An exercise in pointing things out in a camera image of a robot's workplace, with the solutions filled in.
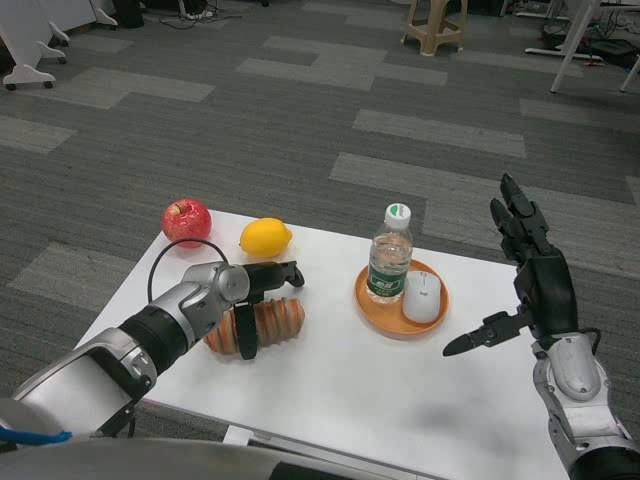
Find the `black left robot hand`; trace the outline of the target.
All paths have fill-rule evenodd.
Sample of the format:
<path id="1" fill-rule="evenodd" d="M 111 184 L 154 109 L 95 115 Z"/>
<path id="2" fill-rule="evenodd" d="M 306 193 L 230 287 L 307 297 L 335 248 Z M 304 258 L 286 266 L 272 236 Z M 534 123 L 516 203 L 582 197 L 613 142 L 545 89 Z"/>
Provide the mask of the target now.
<path id="1" fill-rule="evenodd" d="M 260 347 L 296 336 L 304 322 L 300 302 L 265 301 L 265 293 L 289 283 L 295 288 L 305 285 L 296 261 L 264 262 L 244 266 L 249 275 L 250 290 L 246 299 L 233 307 L 235 342 L 243 360 L 254 359 Z"/>

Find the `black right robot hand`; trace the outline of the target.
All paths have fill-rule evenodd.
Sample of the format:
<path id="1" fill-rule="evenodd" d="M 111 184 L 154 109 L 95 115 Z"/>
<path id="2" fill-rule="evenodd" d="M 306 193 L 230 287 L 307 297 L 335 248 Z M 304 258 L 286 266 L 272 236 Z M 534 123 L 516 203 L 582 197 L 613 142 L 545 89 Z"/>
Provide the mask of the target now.
<path id="1" fill-rule="evenodd" d="M 560 249 L 547 239 L 549 226 L 534 201 L 527 198 L 509 174 L 500 182 L 501 199 L 490 202 L 492 219 L 502 235 L 505 257 L 517 263 L 514 288 L 517 313 L 497 312 L 482 325 L 452 340 L 445 357 L 480 346 L 493 347 L 520 335 L 527 327 L 537 340 L 578 330 L 577 300 L 568 264 Z"/>

